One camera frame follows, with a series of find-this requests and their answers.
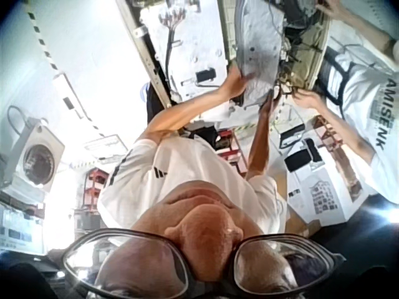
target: white t-shirt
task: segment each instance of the white t-shirt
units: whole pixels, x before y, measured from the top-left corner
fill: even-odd
[[[219,187],[263,230],[279,230],[276,182],[255,176],[248,182],[204,140],[171,137],[159,146],[152,140],[137,141],[110,174],[97,204],[108,227],[129,229],[151,206],[178,185],[194,180]]]
[[[347,70],[349,59],[338,55],[336,61]],[[329,92],[337,97],[342,76],[332,69]],[[373,146],[376,154],[370,165],[367,184],[389,201],[399,204],[398,117],[399,73],[385,74],[370,67],[356,65],[345,86],[342,110],[345,120]],[[329,108],[341,116],[338,106],[327,101]]]

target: glasses lens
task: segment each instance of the glasses lens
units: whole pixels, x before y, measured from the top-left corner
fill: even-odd
[[[310,241],[256,239],[238,249],[234,279],[249,293],[286,293],[310,285],[332,271],[333,265]]]
[[[179,253],[155,237],[97,237],[71,251],[65,265],[79,280],[121,298],[173,298],[187,289]]]

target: eyeglasses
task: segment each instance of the eyeglasses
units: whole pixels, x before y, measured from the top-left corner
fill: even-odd
[[[236,246],[219,282],[201,282],[172,241],[127,229],[96,230],[63,256],[67,277],[91,298],[288,298],[320,284],[344,261],[298,235],[260,235]]]

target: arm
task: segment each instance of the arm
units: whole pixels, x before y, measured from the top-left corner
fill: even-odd
[[[376,49],[393,60],[393,40],[386,32],[378,29],[365,19],[352,14],[341,5],[340,0],[326,0],[329,8],[316,5],[317,9],[329,15],[333,19],[340,20],[353,27],[363,35]]]
[[[294,101],[302,108],[316,109],[342,137],[344,143],[367,164],[371,164],[374,149],[346,121],[331,112],[318,94],[299,89],[294,95]]]
[[[248,80],[248,77],[241,76],[235,64],[232,65],[222,86],[213,92],[163,110],[148,124],[141,138],[154,132],[179,130],[197,115],[242,94]]]
[[[270,116],[277,107],[281,94],[273,100],[270,93],[259,113],[254,141],[251,145],[248,158],[248,171],[245,179],[248,181],[254,176],[261,176],[269,162],[269,122]]]

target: nose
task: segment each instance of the nose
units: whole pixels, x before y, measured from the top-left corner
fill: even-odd
[[[165,236],[184,253],[197,279],[207,282],[221,278],[226,262],[243,239],[243,230],[220,206],[203,204],[191,210]]]

